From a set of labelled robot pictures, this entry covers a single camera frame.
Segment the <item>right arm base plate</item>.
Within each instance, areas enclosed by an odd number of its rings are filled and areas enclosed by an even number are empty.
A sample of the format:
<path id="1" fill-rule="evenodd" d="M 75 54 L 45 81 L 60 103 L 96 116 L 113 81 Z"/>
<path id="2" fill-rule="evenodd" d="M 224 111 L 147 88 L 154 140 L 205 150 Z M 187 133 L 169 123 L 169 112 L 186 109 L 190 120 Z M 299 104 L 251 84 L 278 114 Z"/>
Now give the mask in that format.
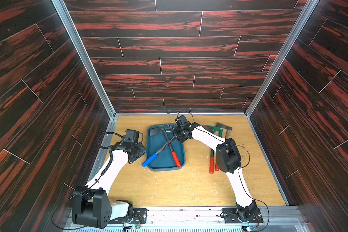
<path id="1" fill-rule="evenodd" d="M 238 208 L 223 208 L 220 217 L 226 224 L 262 224 L 264 222 L 258 208 L 254 211 Z"/>

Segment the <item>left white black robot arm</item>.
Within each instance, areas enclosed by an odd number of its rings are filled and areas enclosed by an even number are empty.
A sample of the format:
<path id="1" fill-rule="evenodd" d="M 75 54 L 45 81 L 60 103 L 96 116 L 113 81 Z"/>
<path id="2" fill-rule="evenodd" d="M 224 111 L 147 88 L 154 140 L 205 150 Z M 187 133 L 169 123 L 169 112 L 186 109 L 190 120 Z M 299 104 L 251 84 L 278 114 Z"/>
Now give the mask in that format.
<path id="1" fill-rule="evenodd" d="M 86 185 L 77 187 L 72 194 L 72 222 L 83 227 L 104 229 L 112 222 L 130 223 L 134 218 L 133 203 L 127 200 L 116 200 L 111 203 L 108 193 L 126 164 L 132 164 L 146 154 L 146 149 L 139 137 L 142 134 L 135 130 L 126 130 L 125 135 L 115 132 L 103 133 L 98 140 L 112 134 L 121 138 L 114 145 L 97 145 L 107 149 L 109 158 L 94 178 Z"/>

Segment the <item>chrome hoe blue grip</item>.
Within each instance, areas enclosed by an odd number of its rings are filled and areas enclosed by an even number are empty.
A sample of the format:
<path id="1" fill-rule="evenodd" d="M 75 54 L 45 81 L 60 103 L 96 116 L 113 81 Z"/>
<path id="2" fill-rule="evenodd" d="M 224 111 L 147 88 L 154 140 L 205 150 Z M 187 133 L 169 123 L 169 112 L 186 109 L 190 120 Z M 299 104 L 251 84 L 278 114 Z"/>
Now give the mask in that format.
<path id="1" fill-rule="evenodd" d="M 165 130 L 164 127 L 162 127 L 162 128 L 155 128 L 154 130 L 152 130 L 152 131 L 150 132 L 150 135 L 151 135 L 151 136 L 154 136 L 154 135 L 158 135 L 158 134 L 160 134 L 160 133 L 162 133 L 164 136 L 167 135 L 166 130 Z M 147 159 L 143 162 L 142 166 L 143 166 L 143 167 L 148 166 L 153 160 L 155 160 L 155 159 L 157 158 L 157 156 L 158 156 L 162 151 L 164 151 L 169 145 L 171 145 L 171 143 L 172 143 L 175 139 L 176 139 L 176 138 L 173 137 L 173 138 L 171 138 L 170 140 L 167 140 L 167 142 L 166 142 L 158 151 L 156 151 L 153 155 L 151 155 L 149 158 L 147 158 Z"/>

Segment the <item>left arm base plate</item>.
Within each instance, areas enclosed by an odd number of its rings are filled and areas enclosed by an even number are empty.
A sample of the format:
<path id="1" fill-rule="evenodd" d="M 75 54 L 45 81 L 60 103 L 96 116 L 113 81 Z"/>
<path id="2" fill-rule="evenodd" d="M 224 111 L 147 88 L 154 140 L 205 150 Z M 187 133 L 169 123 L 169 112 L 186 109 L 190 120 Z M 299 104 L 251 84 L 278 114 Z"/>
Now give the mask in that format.
<path id="1" fill-rule="evenodd" d="M 118 217 L 109 221 L 108 224 L 146 224 L 148 218 L 147 208 L 134 208 L 132 212 L 124 217 Z"/>

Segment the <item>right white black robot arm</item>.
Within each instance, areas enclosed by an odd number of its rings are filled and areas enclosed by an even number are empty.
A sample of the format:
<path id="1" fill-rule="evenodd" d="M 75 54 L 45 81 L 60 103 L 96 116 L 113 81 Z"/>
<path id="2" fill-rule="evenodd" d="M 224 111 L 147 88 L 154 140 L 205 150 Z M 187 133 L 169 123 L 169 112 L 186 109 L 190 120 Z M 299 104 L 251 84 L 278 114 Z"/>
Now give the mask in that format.
<path id="1" fill-rule="evenodd" d="M 174 137 L 180 142 L 194 139 L 202 142 L 215 152 L 219 169 L 228 177 L 235 193 L 237 206 L 236 217 L 241 223 L 252 222 L 259 214 L 256 200 L 252 198 L 242 171 L 241 155 L 232 138 L 222 138 L 206 130 L 198 123 L 189 122 L 184 115 L 175 119 L 177 127 L 173 130 Z"/>

